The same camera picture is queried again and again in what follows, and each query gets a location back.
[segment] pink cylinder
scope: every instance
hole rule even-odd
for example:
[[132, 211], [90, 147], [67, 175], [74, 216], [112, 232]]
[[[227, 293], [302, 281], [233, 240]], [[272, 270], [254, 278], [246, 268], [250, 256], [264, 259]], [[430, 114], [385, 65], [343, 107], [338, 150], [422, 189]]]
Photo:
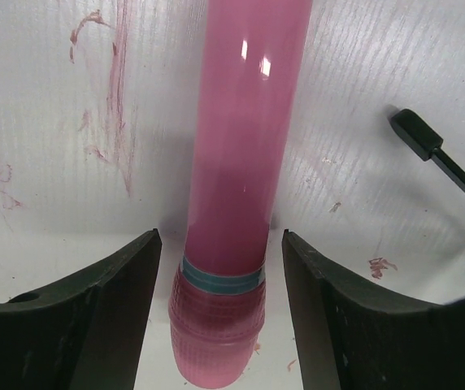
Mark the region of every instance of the pink cylinder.
[[182, 375], [222, 388], [264, 320], [263, 264], [311, 0], [209, 0], [185, 256], [170, 302]]

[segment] teal band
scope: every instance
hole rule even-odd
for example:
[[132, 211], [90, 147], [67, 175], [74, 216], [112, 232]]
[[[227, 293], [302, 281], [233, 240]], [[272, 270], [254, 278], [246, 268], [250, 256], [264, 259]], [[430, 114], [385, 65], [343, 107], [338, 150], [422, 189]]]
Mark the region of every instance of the teal band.
[[249, 293], [265, 281], [263, 266], [248, 275], [220, 276], [199, 270], [185, 255], [180, 263], [180, 272], [194, 287], [214, 295], [234, 296]]

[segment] white surface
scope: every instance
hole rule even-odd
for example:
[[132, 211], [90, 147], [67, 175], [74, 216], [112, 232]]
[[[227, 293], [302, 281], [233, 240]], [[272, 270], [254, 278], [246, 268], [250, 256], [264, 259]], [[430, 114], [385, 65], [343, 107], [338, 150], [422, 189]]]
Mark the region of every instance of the white surface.
[[[0, 0], [2, 180], [11, 166], [10, 181], [0, 180], [0, 301], [159, 227], [163, 258], [137, 389], [186, 389], [166, 303], [184, 240], [205, 2], [124, 3]], [[110, 27], [88, 22], [72, 63], [71, 31], [97, 9]], [[128, 11], [126, 37], [117, 9]], [[111, 43], [124, 38], [119, 122], [106, 97], [116, 90]], [[298, 363], [287, 370], [297, 353], [282, 228], [369, 279], [368, 261], [387, 258], [398, 271], [378, 283], [400, 293], [465, 296], [465, 195], [393, 134], [393, 106], [419, 112], [465, 169], [465, 1], [316, 1], [267, 256], [267, 323], [259, 354], [231, 389], [301, 388]]]

